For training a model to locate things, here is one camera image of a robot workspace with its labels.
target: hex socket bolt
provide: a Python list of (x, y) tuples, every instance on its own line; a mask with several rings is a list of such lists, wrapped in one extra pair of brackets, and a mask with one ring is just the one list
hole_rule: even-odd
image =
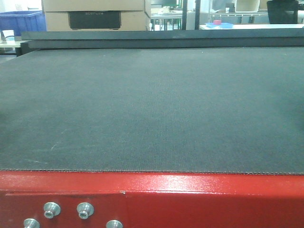
[(46, 218), (52, 219), (54, 216), (57, 216), (61, 212), (61, 208), (58, 204), (54, 202), (48, 202), (43, 207), (44, 216)]
[(89, 203), (80, 203), (77, 206), (77, 212), (81, 219), (88, 219), (89, 216), (93, 215), (94, 207)]
[(111, 220), (111, 221), (108, 221), (106, 226), (106, 228), (123, 228), (123, 224), (118, 221), (118, 220)]
[(23, 224), (24, 228), (40, 228), (39, 222), (33, 218), (24, 220)]

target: cutting table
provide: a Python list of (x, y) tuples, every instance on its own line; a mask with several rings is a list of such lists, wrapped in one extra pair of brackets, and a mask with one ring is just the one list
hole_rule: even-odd
[(302, 227), (303, 53), (44, 49), (2, 64), (0, 227)]

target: red machine frame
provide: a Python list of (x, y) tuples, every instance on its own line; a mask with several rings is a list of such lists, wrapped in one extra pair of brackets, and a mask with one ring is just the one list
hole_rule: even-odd
[[(61, 213), (43, 215), (46, 202)], [(78, 217), (89, 202), (94, 214)], [(304, 227), (304, 176), (0, 171), (0, 228), (97, 228), (119, 220), (124, 228)]]

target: wall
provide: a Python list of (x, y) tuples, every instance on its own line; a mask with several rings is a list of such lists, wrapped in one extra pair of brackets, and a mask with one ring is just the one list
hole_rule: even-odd
[(40, 10), (41, 0), (0, 0), (0, 12), (28, 10), (28, 7)]

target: blue plastic crate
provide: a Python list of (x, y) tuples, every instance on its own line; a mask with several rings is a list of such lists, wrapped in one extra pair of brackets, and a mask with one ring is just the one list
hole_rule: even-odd
[(46, 31), (42, 11), (12, 11), (0, 13), (0, 30), (14, 30), (15, 36), (24, 31)]

